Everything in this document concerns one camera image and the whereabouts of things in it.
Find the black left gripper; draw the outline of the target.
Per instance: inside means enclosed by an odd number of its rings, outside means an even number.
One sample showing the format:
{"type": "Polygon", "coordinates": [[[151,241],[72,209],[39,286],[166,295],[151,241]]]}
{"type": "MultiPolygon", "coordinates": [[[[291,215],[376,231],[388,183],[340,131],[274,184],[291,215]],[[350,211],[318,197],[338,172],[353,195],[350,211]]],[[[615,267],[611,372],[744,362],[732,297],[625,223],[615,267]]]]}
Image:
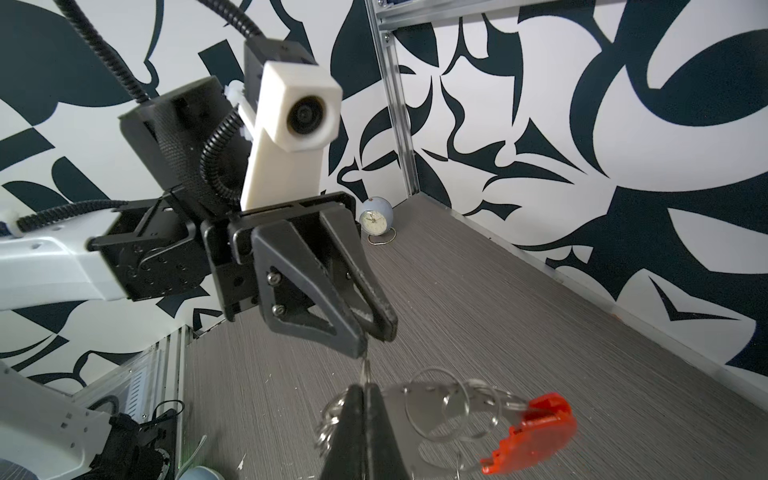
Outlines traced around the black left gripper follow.
{"type": "Polygon", "coordinates": [[[271,331],[353,359],[367,350],[365,334],[394,341],[397,314],[368,262],[355,209],[352,195],[333,192],[204,221],[225,318],[260,303],[271,331]]]}

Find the red handled keyring tool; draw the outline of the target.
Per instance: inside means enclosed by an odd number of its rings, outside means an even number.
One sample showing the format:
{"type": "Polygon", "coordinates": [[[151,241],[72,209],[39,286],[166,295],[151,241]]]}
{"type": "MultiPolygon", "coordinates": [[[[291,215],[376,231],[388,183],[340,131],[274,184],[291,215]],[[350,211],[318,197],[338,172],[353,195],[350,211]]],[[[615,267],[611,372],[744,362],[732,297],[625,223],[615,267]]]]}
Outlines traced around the red handled keyring tool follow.
{"type": "MultiPolygon", "coordinates": [[[[367,383],[376,384],[365,360],[352,384],[363,389],[364,418],[367,383]]],[[[321,412],[315,447],[324,463],[350,386],[321,412]]],[[[578,430],[569,402],[558,393],[524,399],[444,368],[424,368],[407,382],[379,388],[410,479],[524,470],[564,449],[578,430]]]]}

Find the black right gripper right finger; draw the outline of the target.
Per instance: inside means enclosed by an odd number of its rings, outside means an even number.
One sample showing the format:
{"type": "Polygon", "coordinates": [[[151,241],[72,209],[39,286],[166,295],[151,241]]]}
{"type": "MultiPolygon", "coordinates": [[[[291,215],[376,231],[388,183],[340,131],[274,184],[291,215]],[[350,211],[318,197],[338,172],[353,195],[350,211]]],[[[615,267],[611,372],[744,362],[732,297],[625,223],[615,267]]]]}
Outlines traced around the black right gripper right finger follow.
{"type": "Polygon", "coordinates": [[[370,480],[410,479],[378,385],[365,385],[365,473],[370,480]]]}

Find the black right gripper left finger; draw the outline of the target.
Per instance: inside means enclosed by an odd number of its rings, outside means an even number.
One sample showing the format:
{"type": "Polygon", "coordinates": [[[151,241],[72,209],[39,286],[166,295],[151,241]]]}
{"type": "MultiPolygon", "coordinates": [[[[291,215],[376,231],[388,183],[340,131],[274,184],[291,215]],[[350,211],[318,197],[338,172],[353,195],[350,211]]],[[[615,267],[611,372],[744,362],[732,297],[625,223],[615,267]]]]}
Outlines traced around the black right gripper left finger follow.
{"type": "Polygon", "coordinates": [[[365,478],[364,396],[360,385],[351,385],[344,398],[338,422],[330,436],[321,479],[361,480],[365,478]]]}

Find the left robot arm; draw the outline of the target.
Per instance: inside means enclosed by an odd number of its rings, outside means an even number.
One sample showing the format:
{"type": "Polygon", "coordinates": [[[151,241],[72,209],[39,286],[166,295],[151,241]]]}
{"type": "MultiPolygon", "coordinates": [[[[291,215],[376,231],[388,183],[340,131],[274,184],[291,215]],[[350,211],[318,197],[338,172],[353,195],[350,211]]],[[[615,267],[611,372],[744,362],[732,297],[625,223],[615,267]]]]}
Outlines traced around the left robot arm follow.
{"type": "Polygon", "coordinates": [[[1,216],[1,306],[59,333],[81,303],[183,299],[212,279],[226,318],[258,307],[276,333],[363,357],[398,319],[353,197],[319,190],[341,86],[240,6],[208,8],[243,36],[244,87],[208,76],[151,97],[76,2],[2,3],[2,97],[40,104],[38,119],[60,103],[133,100],[122,133],[164,192],[109,199],[56,173],[64,203],[1,216]]]}

